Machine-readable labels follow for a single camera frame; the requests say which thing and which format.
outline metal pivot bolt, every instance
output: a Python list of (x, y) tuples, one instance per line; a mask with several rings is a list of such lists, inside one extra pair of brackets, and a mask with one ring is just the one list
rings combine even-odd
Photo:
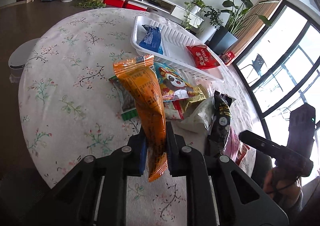
[(86, 157), (84, 158), (84, 161), (85, 161), (86, 163), (91, 163), (92, 161), (94, 161), (94, 156), (86, 156)]
[(191, 148), (189, 146), (182, 147), (182, 151), (185, 153), (189, 153), (191, 151)]
[(121, 150), (124, 153), (129, 153), (131, 151), (131, 147), (130, 146), (124, 146)]
[(226, 155), (222, 155), (219, 157), (220, 161), (223, 163), (227, 163), (229, 162), (229, 157), (227, 157)]

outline floral tablecloth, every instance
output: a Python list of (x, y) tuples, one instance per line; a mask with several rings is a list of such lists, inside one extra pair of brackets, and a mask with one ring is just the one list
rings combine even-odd
[[(83, 157), (109, 155), (137, 134), (140, 121), (122, 121), (116, 89), (108, 81), (113, 62), (133, 58), (130, 44), (135, 17), (148, 16), (192, 36), (179, 25), (153, 13), (106, 8), (70, 16), (37, 42), (20, 81), (19, 103), (26, 145), (43, 179), (52, 188)], [(224, 83), (206, 84), (236, 98), (232, 126), (251, 129), (244, 94), (229, 70), (219, 67)], [(204, 150), (204, 137), (178, 128), (188, 145)], [(240, 164), (250, 176), (255, 150)], [(148, 173), (128, 178), (127, 225), (187, 225), (186, 181), (166, 171), (148, 183)]]

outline hand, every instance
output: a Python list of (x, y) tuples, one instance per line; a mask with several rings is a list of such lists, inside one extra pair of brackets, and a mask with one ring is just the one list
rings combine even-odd
[[(283, 171), (278, 167), (274, 167), (272, 170), (270, 170), (267, 173), (266, 178), (264, 180), (263, 191), (266, 193), (271, 192), (270, 194), (268, 194), (271, 199), (273, 199), (276, 195), (276, 193), (273, 193), (274, 189), (272, 187), (274, 173), (285, 174), (285, 171)], [(282, 208), (291, 208), (297, 202), (300, 196), (301, 186), (300, 186), (299, 180), (296, 180), (294, 182), (294, 180), (291, 180), (291, 179), (281, 179), (278, 181), (276, 188), (281, 189), (290, 184), (292, 185), (279, 191), (279, 193), (285, 197), (285, 203), (284, 203), (285, 207), (282, 207)]]

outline red storage box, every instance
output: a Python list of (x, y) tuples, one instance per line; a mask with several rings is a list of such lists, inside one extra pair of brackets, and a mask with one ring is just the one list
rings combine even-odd
[(142, 10), (142, 11), (147, 11), (147, 8), (146, 6), (143, 6), (143, 5), (140, 5), (140, 4), (137, 4), (137, 3), (134, 3), (132, 1), (128, 1), (125, 5), (125, 8), (127, 9), (135, 9), (135, 10)]
[(125, 0), (103, 0), (103, 3), (113, 7), (123, 8)]

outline beige curtain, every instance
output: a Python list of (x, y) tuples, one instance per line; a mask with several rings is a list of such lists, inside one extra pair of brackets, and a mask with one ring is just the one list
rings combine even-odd
[[(281, 2), (282, 0), (279, 0), (278, 3), (263, 3), (250, 11), (248, 16), (259, 14), (264, 15), (268, 19), (270, 19)], [(263, 27), (264, 23), (257, 16), (250, 18), (248, 21), (248, 26), (237, 33), (236, 37), (238, 41), (234, 43), (230, 48), (228, 48), (227, 52), (233, 52), (233, 54), (235, 55), (234, 59), (236, 59), (237, 56), (241, 54), (241, 52), (250, 44), (250, 42), (255, 38), (255, 36), (261, 31)]]

